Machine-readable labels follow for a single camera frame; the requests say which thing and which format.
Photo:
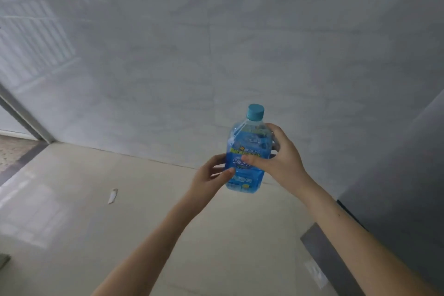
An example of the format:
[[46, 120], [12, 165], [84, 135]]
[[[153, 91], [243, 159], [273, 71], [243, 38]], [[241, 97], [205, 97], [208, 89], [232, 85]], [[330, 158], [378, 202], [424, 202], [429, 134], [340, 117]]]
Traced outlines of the person's right hand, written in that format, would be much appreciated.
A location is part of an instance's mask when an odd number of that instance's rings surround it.
[[310, 178], [304, 169], [300, 154], [293, 142], [286, 136], [284, 131], [272, 123], [266, 126], [273, 133], [276, 154], [269, 158], [273, 165], [268, 173], [283, 188], [296, 196], [301, 197], [301, 189], [310, 183]]

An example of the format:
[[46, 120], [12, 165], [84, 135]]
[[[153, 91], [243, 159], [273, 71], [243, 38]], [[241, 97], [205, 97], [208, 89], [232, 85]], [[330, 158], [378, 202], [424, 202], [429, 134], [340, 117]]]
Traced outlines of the person's left forearm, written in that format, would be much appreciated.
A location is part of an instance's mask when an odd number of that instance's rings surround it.
[[187, 193], [91, 296], [148, 296], [186, 226], [208, 202]]

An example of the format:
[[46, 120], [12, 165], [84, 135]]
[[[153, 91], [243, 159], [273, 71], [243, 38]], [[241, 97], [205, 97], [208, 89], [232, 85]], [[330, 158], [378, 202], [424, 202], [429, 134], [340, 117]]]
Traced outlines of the blue plastic bottle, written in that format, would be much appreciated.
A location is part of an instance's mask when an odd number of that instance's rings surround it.
[[234, 168], [234, 176], [226, 183], [230, 190], [255, 193], [261, 186], [264, 171], [247, 164], [243, 155], [269, 159], [273, 146], [273, 133], [263, 122], [265, 109], [260, 104], [250, 104], [246, 118], [235, 124], [227, 141], [225, 169]]

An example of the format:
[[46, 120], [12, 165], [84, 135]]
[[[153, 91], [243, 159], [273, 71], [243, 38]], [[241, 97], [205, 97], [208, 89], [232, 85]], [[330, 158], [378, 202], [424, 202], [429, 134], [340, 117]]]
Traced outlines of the person's right forearm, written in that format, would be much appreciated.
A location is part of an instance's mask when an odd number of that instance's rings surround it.
[[306, 173], [292, 194], [308, 209], [366, 296], [441, 296], [352, 219]]

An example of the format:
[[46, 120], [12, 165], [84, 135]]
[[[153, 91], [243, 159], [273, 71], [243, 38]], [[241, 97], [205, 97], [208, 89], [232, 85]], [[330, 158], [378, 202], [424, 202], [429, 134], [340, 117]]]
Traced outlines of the person's left hand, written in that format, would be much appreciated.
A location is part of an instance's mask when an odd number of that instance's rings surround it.
[[211, 176], [214, 173], [211, 173], [210, 169], [219, 164], [225, 165], [225, 161], [225, 153], [214, 155], [196, 171], [184, 197], [187, 206], [189, 206], [195, 214], [200, 213], [222, 187], [211, 184]]

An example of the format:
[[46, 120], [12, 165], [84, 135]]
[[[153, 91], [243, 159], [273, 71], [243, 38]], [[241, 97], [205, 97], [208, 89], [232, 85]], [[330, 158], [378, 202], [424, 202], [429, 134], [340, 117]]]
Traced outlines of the grey sliding door frame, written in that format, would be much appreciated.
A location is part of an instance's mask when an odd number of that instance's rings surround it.
[[10, 114], [19, 125], [32, 136], [32, 139], [45, 141], [47, 144], [56, 139], [44, 128], [34, 116], [11, 94], [0, 82], [0, 106]]

